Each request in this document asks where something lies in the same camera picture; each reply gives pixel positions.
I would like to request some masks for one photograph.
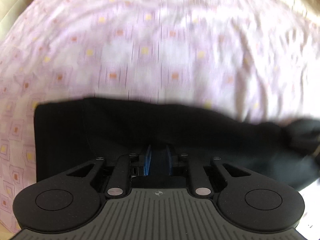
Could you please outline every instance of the white crosshair marking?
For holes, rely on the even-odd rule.
[[[164,192],[158,190],[157,192],[155,192],[154,194],[156,194],[158,197],[160,197],[161,195],[165,194]]]

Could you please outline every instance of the pink bed sheet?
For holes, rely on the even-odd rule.
[[[34,0],[0,41],[0,220],[36,181],[33,114],[104,96],[320,117],[319,27],[276,0]]]

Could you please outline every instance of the gray ribbed surface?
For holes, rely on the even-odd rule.
[[[225,221],[209,200],[186,189],[133,189],[125,198],[107,201],[101,213],[82,228],[63,234],[23,230],[15,240],[300,240],[294,229],[256,234]]]

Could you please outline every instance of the black cloth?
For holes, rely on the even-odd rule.
[[[87,98],[39,105],[34,123],[38,181],[95,157],[114,162],[147,144],[172,144],[204,161],[219,156],[298,190],[318,177],[311,157],[287,147],[281,127],[205,109]]]

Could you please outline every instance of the triangular cutout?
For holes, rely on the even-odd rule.
[[[223,167],[227,170],[227,172],[229,172],[229,174],[234,177],[234,178],[237,178],[237,177],[245,177],[245,176],[250,176],[251,174],[246,172],[246,171],[243,171],[239,168],[236,168],[228,163],[224,163],[223,164]]]
[[[94,167],[94,164],[91,163],[87,166],[80,168],[79,170],[76,170],[76,171],[73,171],[72,173],[67,174],[67,176],[84,178],[85,176],[88,175],[88,173],[91,171],[93,167]]]

